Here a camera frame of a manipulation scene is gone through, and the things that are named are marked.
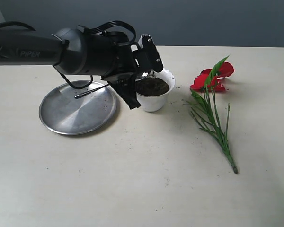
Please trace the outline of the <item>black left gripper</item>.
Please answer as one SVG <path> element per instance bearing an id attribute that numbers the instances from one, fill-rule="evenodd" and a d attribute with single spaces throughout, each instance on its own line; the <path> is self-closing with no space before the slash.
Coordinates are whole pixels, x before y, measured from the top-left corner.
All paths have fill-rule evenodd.
<path id="1" fill-rule="evenodd" d="M 110 81 L 119 74 L 131 74 L 136 71 L 131 47 L 121 45 L 127 41 L 129 38 L 124 32 L 104 32 L 87 36 L 84 75 L 98 75 L 109 80 L 108 84 L 132 110 L 141 106 L 137 100 L 135 79 Z"/>

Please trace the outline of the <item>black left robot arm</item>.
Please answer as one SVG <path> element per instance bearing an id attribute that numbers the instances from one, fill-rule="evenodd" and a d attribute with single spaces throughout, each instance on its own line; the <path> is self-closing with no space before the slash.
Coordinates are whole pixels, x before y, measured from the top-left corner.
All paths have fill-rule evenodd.
<path id="1" fill-rule="evenodd" d="M 135 91 L 137 65 L 126 33 L 111 31 L 112 22 L 89 29 L 65 28 L 49 37 L 28 24 L 0 23 L 0 65 L 51 65 L 66 79 L 69 75 L 100 76 L 127 103 L 138 108 Z"/>

